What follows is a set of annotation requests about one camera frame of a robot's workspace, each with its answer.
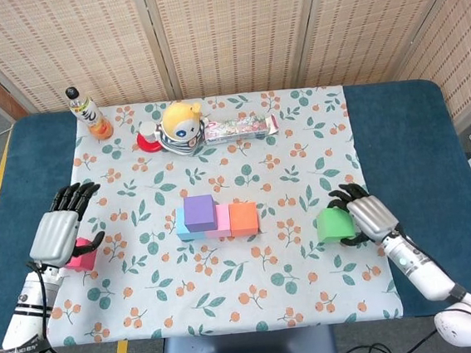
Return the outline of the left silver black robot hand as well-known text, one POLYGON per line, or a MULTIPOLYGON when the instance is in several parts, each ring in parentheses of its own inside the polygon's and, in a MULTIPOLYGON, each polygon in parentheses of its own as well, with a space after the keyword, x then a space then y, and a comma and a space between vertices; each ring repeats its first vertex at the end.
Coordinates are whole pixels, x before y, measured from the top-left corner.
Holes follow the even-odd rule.
POLYGON ((56 192, 49 211, 43 214, 31 246, 28 265, 37 272, 47 268, 63 268, 73 257, 94 252, 102 243, 100 231, 87 245, 79 246, 76 238, 81 220, 91 197, 100 184, 88 182, 64 186, 56 192))

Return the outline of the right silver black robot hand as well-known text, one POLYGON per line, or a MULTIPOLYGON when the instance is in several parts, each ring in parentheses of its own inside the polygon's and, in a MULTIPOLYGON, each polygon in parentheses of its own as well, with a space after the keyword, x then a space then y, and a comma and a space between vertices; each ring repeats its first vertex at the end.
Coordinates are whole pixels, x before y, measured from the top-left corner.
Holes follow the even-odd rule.
POLYGON ((328 208, 338 208, 351 216, 359 228, 354 238, 343 238, 341 244, 348 247, 372 241, 383 242, 400 223, 395 215, 376 197, 359 184, 340 184, 339 189, 328 194, 332 200, 328 208))

